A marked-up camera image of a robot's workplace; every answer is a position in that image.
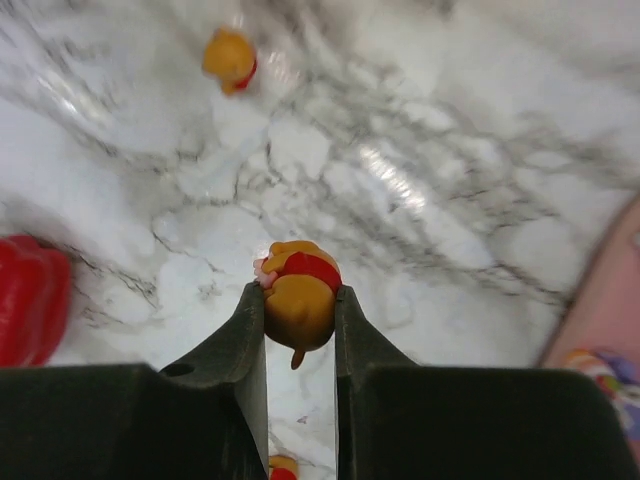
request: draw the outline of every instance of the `marble surface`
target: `marble surface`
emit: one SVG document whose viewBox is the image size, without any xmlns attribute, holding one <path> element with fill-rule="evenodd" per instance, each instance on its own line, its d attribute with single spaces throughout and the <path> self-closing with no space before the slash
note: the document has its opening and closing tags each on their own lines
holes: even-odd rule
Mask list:
<svg viewBox="0 0 640 480">
<path fill-rule="evenodd" d="M 640 183 L 631 0 L 0 2 L 0 233 L 70 252 L 52 363 L 161 368 L 307 238 L 439 365 L 527 366 Z M 258 81 L 200 71 L 239 26 Z M 267 343 L 270 447 L 335 478 L 333 347 Z"/>
</svg>

